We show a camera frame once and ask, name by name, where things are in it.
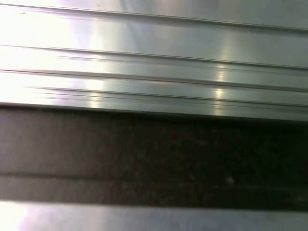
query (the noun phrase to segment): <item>dark stripe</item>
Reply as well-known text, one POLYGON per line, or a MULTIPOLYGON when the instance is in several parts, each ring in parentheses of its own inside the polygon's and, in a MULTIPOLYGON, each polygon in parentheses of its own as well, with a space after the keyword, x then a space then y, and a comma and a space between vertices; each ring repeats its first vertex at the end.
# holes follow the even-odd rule
POLYGON ((307 210, 307 123, 0 110, 0 199, 307 210))

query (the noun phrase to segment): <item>shiny metal strip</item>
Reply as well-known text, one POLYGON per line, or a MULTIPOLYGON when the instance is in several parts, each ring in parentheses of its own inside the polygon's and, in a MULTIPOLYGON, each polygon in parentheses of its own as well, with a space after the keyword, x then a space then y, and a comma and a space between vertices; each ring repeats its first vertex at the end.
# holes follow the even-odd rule
POLYGON ((134 79, 56 77, 5 72, 0 73, 0 82, 2 82, 0 86, 1 95, 11 94, 12 89, 20 86, 25 89, 85 90, 90 92, 308 106, 308 92, 298 91, 246 89, 134 79))
POLYGON ((0 45, 308 67, 308 34, 1 7, 0 45))
POLYGON ((286 92, 292 105, 284 104, 279 97, 270 95, 256 95, 250 92, 241 94, 236 90, 213 89, 205 85, 204 91, 186 91, 186 84, 164 83, 151 85, 156 81, 136 81, 125 79, 78 79, 64 77, 46 77, 8 75, 5 84, 0 87, 0 102, 17 104, 34 104, 61 107, 78 107, 103 110, 125 110, 141 112, 180 113, 211 116, 235 116, 269 119, 289 119, 308 121, 308 107, 296 106, 296 103, 306 104, 305 98, 294 97, 292 91, 286 92), (233 101, 221 100, 224 91, 233 97, 233 101), (261 100, 258 103, 248 103, 249 99, 261 100))
POLYGON ((308 29, 306 0, 0 0, 0 3, 308 29))
POLYGON ((308 215, 218 209, 139 208, 1 201, 6 231, 305 231, 308 215))
POLYGON ((303 70, 3 46, 0 56, 0 70, 308 91, 303 70))

